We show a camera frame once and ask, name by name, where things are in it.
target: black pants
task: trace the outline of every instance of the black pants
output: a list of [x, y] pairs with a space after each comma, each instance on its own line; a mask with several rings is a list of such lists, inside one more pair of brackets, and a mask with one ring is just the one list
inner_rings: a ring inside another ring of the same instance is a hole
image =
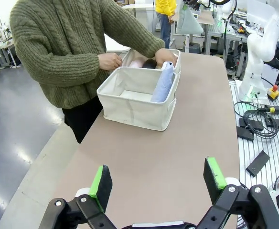
[[64, 121], [72, 128], [78, 143], [82, 142], [102, 108], [96, 96], [83, 105], [72, 109], [62, 109], [65, 115]]

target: green knit sweater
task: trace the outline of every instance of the green knit sweater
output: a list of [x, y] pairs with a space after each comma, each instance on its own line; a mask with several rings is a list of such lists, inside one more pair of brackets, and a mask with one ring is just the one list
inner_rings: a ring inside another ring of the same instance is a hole
[[164, 42], [113, 0], [19, 0], [10, 24], [16, 52], [55, 106], [70, 109], [97, 95], [104, 33], [151, 58]]

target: sweater sleeve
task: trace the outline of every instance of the sweater sleeve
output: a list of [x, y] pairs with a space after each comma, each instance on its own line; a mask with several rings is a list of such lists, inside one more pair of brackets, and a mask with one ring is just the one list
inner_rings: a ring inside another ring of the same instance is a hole
[[105, 33], [118, 43], [133, 48], [148, 58], [165, 47], [164, 41], [156, 38], [128, 11], [113, 0], [99, 0]]
[[167, 16], [172, 16], [172, 12], [170, 11], [168, 0], [159, 0], [159, 5]]
[[17, 55], [37, 82], [70, 87], [96, 77], [99, 71], [97, 54], [54, 55], [47, 37], [28, 18], [11, 16], [11, 30]]

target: white fabric basket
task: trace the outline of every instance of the white fabric basket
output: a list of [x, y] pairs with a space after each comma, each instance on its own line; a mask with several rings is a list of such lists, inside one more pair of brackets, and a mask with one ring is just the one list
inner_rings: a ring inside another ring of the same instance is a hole
[[[177, 49], [168, 49], [168, 50], [171, 51], [176, 57], [178, 57], [176, 66], [173, 68], [173, 72], [176, 73], [178, 75], [178, 77], [180, 77], [180, 74], [181, 74], [181, 52]], [[127, 52], [127, 54], [122, 58], [122, 66], [123, 67], [129, 67], [131, 62], [134, 61], [137, 58], [141, 58], [141, 59], [143, 59], [143, 61], [148, 60], [147, 57], [143, 56], [138, 51], [136, 51], [134, 49], [130, 49]], [[162, 68], [162, 66], [157, 66], [156, 67], [156, 69], [161, 69], [161, 68]]]
[[177, 74], [167, 99], [151, 102], [161, 70], [144, 68], [117, 68], [97, 89], [108, 120], [151, 130], [166, 130], [176, 104]]

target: person in background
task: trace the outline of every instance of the person in background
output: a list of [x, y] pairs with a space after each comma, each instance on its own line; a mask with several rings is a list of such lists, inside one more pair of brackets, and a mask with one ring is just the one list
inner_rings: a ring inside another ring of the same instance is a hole
[[161, 24], [161, 39], [165, 41], [165, 48], [169, 48], [172, 17], [176, 9], [176, 0], [156, 0], [155, 11]]
[[97, 88], [122, 65], [104, 33], [161, 66], [177, 60], [113, 0], [18, 0], [10, 25], [18, 57], [79, 143], [102, 110]]

